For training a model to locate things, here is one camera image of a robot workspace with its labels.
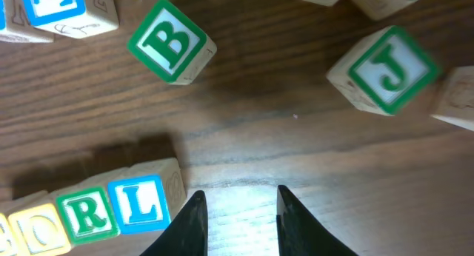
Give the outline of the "yellow O block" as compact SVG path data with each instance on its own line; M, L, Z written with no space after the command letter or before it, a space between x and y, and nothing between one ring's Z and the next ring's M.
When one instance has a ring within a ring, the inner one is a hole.
M42 190L11 201L6 216L19 255L63 255L72 249L53 198Z

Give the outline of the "yellow C block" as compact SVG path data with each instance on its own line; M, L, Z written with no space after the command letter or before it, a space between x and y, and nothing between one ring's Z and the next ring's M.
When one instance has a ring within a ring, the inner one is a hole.
M1 203L1 256L16 256L18 248L7 216L17 206L15 201Z

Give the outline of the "green R block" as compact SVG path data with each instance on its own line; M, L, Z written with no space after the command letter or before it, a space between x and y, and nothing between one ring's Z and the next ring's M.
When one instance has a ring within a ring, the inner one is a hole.
M108 240L121 234L107 185L126 171L127 168L122 167L103 172L50 193L72 246Z

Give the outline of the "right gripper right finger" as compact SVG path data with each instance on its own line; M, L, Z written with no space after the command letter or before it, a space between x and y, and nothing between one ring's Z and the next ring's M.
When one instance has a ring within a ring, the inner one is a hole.
M276 225L280 256L357 256L285 185L278 185L277 189Z

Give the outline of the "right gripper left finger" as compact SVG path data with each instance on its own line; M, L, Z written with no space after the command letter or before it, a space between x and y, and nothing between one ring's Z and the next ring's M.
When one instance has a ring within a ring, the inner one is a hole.
M207 201L204 191L199 190L140 256L207 256L207 245Z

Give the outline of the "blue L block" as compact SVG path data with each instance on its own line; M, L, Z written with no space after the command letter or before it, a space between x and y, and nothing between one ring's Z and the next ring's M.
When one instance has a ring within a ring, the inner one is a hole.
M135 164L107 184L123 235L165 230L187 199L176 158Z

